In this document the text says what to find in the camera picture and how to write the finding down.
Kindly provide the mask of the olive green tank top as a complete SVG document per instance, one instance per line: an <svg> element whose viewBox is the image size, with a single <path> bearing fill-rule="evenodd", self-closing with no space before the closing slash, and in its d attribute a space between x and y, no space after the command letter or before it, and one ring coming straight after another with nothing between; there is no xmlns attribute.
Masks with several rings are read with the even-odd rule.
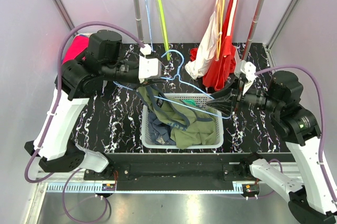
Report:
<svg viewBox="0 0 337 224"><path fill-rule="evenodd" d="M217 117L212 108L185 104L182 100L167 98L158 88L138 88L137 94L149 112L171 127L171 139L179 149L193 145L213 145L216 141L215 122Z"/></svg>

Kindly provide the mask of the navy blue tank top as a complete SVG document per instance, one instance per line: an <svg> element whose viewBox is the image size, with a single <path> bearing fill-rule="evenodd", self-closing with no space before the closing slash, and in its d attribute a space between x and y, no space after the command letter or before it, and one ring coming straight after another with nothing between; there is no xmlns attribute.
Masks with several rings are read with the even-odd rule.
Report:
<svg viewBox="0 0 337 224"><path fill-rule="evenodd" d="M148 113L147 120L152 143L155 145L176 145L176 142L171 139L171 127L169 125L161 122L153 112Z"/></svg>

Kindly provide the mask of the light blue wire hanger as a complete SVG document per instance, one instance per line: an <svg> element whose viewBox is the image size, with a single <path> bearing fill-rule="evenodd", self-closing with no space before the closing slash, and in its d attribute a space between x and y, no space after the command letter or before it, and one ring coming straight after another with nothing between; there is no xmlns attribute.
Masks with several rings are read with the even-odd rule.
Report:
<svg viewBox="0 0 337 224"><path fill-rule="evenodd" d="M144 1L145 1L145 9L146 9L146 15L147 15L150 46L151 46L152 51L154 51L153 50L152 30L151 30L150 0L144 0Z"/></svg>

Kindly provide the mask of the lime green hanger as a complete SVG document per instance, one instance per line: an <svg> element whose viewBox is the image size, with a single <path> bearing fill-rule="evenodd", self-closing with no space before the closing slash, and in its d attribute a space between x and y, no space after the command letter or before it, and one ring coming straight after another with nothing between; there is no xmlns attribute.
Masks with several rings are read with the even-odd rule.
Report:
<svg viewBox="0 0 337 224"><path fill-rule="evenodd" d="M164 8L162 0L156 0L157 7L158 7L158 16L160 20L160 26L162 31L162 37L163 37L163 43L164 48L166 51L170 49L169 42L168 42L168 35L167 35L167 28L166 28L166 22L165 22L165 15L164 15Z"/></svg>

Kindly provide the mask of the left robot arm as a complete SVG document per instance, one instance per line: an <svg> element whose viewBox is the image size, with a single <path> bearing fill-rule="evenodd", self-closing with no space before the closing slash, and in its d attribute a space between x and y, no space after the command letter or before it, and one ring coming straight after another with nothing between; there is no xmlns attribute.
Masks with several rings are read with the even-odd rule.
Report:
<svg viewBox="0 0 337 224"><path fill-rule="evenodd" d="M160 62L149 56L152 48L138 41L141 55L131 62L120 56L122 36L112 30L99 30L90 36L74 38L58 66L51 107L43 128L34 141L25 144L32 158L49 175L76 169L94 171L101 179L110 179L114 167L101 152L84 148L70 140L78 116L103 82L149 84L160 76Z"/></svg>

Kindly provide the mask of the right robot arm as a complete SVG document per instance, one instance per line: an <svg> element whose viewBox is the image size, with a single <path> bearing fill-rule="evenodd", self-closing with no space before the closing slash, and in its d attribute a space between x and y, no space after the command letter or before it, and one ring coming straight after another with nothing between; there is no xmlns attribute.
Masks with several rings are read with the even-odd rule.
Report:
<svg viewBox="0 0 337 224"><path fill-rule="evenodd" d="M303 85L296 74L278 71L272 75L266 92L244 91L243 77L213 94L207 105L226 116L246 108L260 109L271 114L271 123L286 143L302 177L296 182L281 170L273 168L258 153L243 158L234 167L245 180L259 180L280 195L299 223L336 223L336 200L329 192L320 164L321 130L316 117L301 104Z"/></svg>

